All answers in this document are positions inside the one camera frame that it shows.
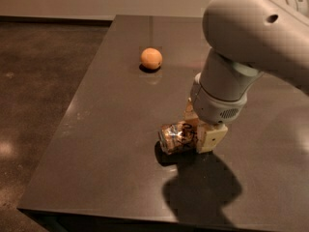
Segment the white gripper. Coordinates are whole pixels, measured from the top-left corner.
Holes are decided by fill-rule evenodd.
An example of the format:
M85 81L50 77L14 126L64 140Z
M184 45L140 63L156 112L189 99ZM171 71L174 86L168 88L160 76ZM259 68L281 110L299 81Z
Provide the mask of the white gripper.
M238 101L221 101L214 98L202 87L201 75L198 73L194 77L183 119L193 127L198 126L196 149L199 154L211 152L221 142L228 132L224 124L235 121L246 103L247 95ZM199 119L206 123L199 124Z

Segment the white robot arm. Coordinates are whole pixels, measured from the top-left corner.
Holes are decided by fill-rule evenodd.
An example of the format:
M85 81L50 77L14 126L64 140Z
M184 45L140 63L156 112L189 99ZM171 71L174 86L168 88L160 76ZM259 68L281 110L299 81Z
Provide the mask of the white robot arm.
M309 92L307 0L211 0L203 32L211 47L189 103L199 153L213 150L238 118L247 91L270 73Z

